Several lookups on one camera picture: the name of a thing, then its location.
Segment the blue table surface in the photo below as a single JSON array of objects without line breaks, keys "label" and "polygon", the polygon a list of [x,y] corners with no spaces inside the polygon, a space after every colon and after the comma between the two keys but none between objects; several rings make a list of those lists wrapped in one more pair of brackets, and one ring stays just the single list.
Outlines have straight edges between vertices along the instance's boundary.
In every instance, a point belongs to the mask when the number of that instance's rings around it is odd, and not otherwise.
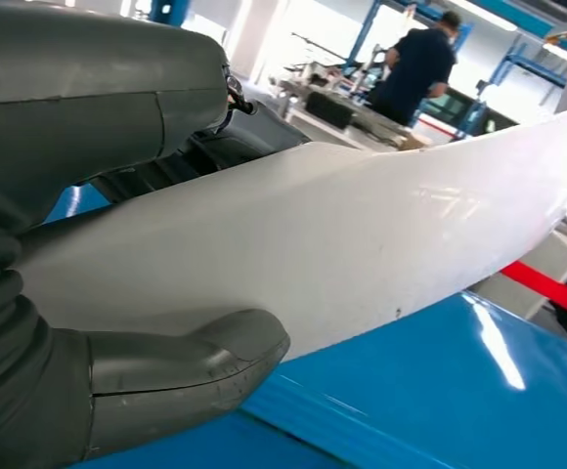
[{"label": "blue table surface", "polygon": [[567,341],[467,293],[278,373],[408,449],[409,468],[567,467]]}]

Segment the metal frame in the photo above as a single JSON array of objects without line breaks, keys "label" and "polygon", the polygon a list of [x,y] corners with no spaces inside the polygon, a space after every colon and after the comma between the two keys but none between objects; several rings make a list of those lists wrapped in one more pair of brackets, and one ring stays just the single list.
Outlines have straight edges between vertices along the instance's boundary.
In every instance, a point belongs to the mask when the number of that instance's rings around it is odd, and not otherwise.
[{"label": "metal frame", "polygon": [[513,66],[518,66],[524,70],[533,73],[543,80],[546,80],[552,85],[559,88],[566,86],[566,78],[559,73],[555,73],[540,64],[528,59],[522,54],[527,48],[527,44],[521,43],[520,37],[517,38],[509,50],[503,57],[499,65],[492,73],[490,80],[485,86],[481,87],[477,93],[477,101],[472,104],[466,114],[466,117],[457,127],[456,136],[453,140],[463,140],[469,135],[472,130],[479,124],[479,119],[484,115],[487,105],[481,101],[481,95],[490,85],[499,86],[509,74]]}]

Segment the white wall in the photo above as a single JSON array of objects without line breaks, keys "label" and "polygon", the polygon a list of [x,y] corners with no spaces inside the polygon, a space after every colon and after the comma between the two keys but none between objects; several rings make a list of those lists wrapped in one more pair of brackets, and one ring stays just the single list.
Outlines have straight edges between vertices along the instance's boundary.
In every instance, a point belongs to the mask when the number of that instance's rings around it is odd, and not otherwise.
[{"label": "white wall", "polygon": [[93,12],[118,15],[123,0],[76,0],[76,7]]},{"label": "white wall", "polygon": [[188,14],[200,15],[225,29],[231,29],[240,3],[241,0],[192,0]]}]

